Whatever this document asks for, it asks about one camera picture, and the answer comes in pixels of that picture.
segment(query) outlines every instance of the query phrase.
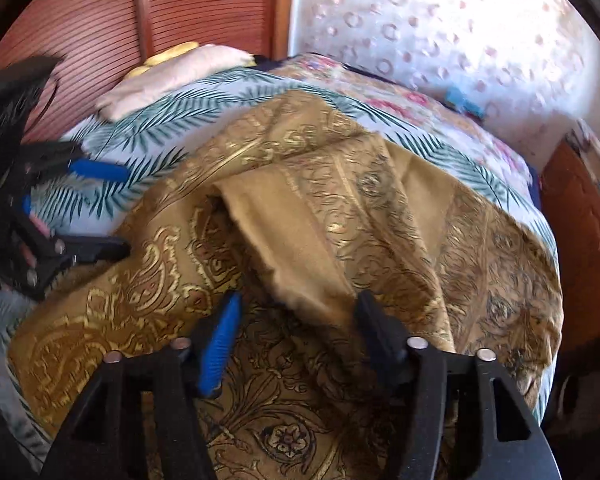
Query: red wooden closet door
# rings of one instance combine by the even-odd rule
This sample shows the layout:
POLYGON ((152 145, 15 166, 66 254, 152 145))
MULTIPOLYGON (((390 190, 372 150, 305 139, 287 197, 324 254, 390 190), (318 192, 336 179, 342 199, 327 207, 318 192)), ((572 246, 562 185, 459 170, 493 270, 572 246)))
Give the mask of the red wooden closet door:
POLYGON ((0 41, 0 68, 44 53, 66 59, 57 69, 58 95, 28 140, 57 138, 91 114, 94 99, 140 63, 134 0, 33 0, 0 41))
POLYGON ((270 56, 274 0, 151 0, 154 49, 184 41, 270 56))

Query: wooden furniture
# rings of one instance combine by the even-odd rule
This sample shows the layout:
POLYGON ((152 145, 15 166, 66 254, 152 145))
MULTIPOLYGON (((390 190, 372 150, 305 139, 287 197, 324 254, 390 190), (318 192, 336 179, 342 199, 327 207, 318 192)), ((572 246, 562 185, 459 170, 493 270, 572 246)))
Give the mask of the wooden furniture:
POLYGON ((175 44, 227 44, 286 57, 290 7, 291 0, 32 0, 0 40, 0 68, 32 54, 65 56, 58 94, 26 137, 56 139, 131 68, 175 44))
POLYGON ((600 191, 566 141, 542 172, 541 201, 558 246, 564 295, 560 354, 568 355, 600 339, 600 191))

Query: floral bedding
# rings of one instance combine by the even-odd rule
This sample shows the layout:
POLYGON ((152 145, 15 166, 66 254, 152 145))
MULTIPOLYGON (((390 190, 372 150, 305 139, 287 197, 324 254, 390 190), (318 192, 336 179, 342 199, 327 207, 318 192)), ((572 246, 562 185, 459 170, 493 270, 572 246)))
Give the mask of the floral bedding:
POLYGON ((532 177, 522 156, 470 118, 431 97, 352 72, 342 63, 319 54, 300 54, 270 72, 334 90, 418 126, 491 170, 531 200, 528 187, 532 177))

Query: black cable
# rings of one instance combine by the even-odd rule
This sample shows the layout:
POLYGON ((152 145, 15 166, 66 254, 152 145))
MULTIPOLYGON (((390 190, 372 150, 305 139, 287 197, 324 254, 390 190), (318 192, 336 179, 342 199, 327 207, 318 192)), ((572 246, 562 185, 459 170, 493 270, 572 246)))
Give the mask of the black cable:
POLYGON ((54 91, 51 92, 51 97, 49 97, 48 101, 45 104, 45 107, 42 108, 42 111, 38 114, 36 119, 31 123, 31 126, 29 126, 29 128, 27 128, 25 130, 25 132, 24 132, 25 135, 27 135, 33 129, 33 127, 36 126, 36 124, 38 124, 40 122, 40 119, 42 119, 42 117, 44 116, 46 111, 49 110, 51 103, 56 98, 56 94, 58 93, 58 88, 60 87, 60 78, 55 74, 52 74, 51 77, 54 79, 54 91))

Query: yellow pillow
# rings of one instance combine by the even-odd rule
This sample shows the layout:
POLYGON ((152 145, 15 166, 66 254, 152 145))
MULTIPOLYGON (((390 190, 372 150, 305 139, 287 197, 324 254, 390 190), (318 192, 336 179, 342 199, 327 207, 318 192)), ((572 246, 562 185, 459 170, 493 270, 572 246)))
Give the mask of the yellow pillow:
POLYGON ((140 75, 141 73, 146 72, 150 68, 150 66, 145 65, 136 66, 135 68, 131 69, 122 79, 129 79, 130 77, 140 75))
POLYGON ((198 46, 197 41, 187 41, 185 43, 181 43, 179 45, 172 46, 171 48, 168 48, 167 50, 161 52, 160 54, 151 56, 149 59, 147 59, 144 62, 144 64, 147 66, 154 66, 154 65, 160 64, 164 61, 167 61, 168 59, 171 59, 172 57, 176 57, 176 56, 179 56, 180 54, 184 54, 185 52, 188 52, 189 50, 192 50, 192 49, 196 48, 197 46, 198 46))

